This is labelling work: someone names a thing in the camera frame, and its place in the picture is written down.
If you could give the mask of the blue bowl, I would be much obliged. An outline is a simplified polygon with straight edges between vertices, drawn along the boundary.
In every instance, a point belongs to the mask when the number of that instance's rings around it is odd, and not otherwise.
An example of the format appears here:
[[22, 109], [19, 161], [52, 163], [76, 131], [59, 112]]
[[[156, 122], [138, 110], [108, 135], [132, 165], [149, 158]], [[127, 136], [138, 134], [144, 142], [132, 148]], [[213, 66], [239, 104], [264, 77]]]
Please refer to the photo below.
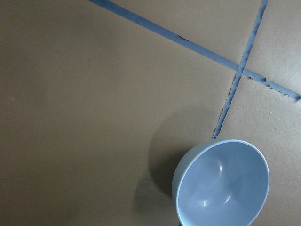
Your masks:
[[190, 149], [172, 180], [172, 198], [182, 226], [249, 226], [269, 192], [269, 168], [254, 145], [212, 139]]

